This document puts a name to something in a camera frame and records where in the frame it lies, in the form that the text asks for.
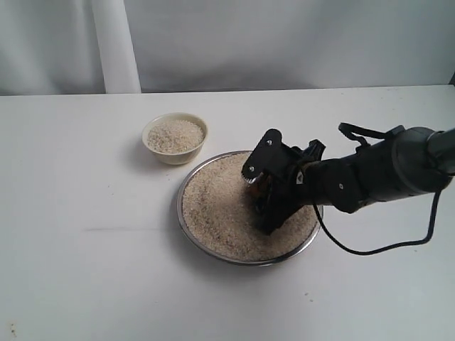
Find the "stainless steel bowl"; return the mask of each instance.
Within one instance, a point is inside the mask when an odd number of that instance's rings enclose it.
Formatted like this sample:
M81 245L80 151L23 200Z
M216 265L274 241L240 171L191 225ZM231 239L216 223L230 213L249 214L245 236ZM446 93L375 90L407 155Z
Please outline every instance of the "stainless steel bowl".
M189 184L193 176L200 171L203 167L208 165L209 163L213 161L220 160L221 158L225 158L227 156L232 156L235 154L240 154L240 153L249 153L250 151L231 151L229 153L224 153L220 154L218 156L214 156L212 158L209 158L208 160L202 162L199 166L196 166L185 178L185 180L182 182L180 189L178 190L177 194L177 215L178 215L178 221L180 222L180 226L183 230L183 233L187 236L187 238L195 244L199 249L203 250L206 254L209 254L216 259L219 259L221 261L226 261L231 264L236 264L236 265L245 265L245 266L266 266L266 265L271 265L275 263L279 263L280 261L285 261L286 259L289 259L296 254L299 254L305 248L307 248L308 245L313 241L313 239L316 237L319 231L319 223L317 222L313 228L313 232L310 234L310 237L308 237L303 243L301 243L298 247L296 247L294 250L287 252L286 254L283 254L281 256L278 256L273 259L267 259L264 261L239 261L237 259L232 259L226 256L223 256L221 254L218 254L214 252L213 250L210 250L207 248L205 245L201 244L190 232L190 229L185 223L185 220L183 218L183 194L185 192L186 186ZM321 213L321 216L323 215L323 207L319 207L319 212Z

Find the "small ceramic bowl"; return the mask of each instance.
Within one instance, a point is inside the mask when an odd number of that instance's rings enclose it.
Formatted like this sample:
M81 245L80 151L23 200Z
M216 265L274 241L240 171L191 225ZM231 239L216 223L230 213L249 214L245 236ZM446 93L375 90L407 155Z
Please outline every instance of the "small ceramic bowl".
M202 142L196 146L193 149L184 151L183 153L175 153L175 154L170 154L170 153L162 153L160 151L154 150L152 147L149 146L148 139L149 139L149 132L157 125L160 123L163 123L165 121L174 121L178 119L183 119L189 122L192 122L194 124L197 124L203 131L204 133L204 138ZM185 112L173 112L170 114L165 114L162 116L159 116L155 118L153 121L150 121L142 131L142 142L144 143L145 147L147 147L154 155L155 157L160 160L163 163L167 163L168 165L183 165L184 163L188 163L191 160L193 160L200 152L202 149L202 146L207 139L208 135L208 128L207 124L204 122L203 119L192 115L192 114L187 114Z

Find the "black cable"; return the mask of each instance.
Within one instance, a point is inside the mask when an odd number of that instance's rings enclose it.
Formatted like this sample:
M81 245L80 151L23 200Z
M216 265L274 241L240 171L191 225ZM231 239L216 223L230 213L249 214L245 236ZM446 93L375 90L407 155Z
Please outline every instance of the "black cable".
M313 208L314 208L314 212L316 213L316 216L318 217L318 221L322 227L322 230L327 234L327 237L330 238L330 240L332 242L334 242L336 245L338 245L344 251L349 252L350 254L356 254L358 256L370 256L372 254L379 254L380 252L388 251L391 249L396 249L398 247L410 247L413 245L423 245L423 244L426 244L427 242L429 242L430 239L433 237L434 222L436 221L436 213L438 210L438 203L439 203L440 196L441 196L441 190L435 192L434 197L433 197L432 210L429 215L428 232L424 239L413 240L413 241L408 241L408 242L400 242L400 243L392 244L392 245L389 245L386 247L380 247L379 249L375 249L375 250L371 250L371 251L356 251L356 250L349 249L348 247L345 247L327 230L327 227L323 223L321 214L319 213L318 207L316 206L314 201L313 201Z

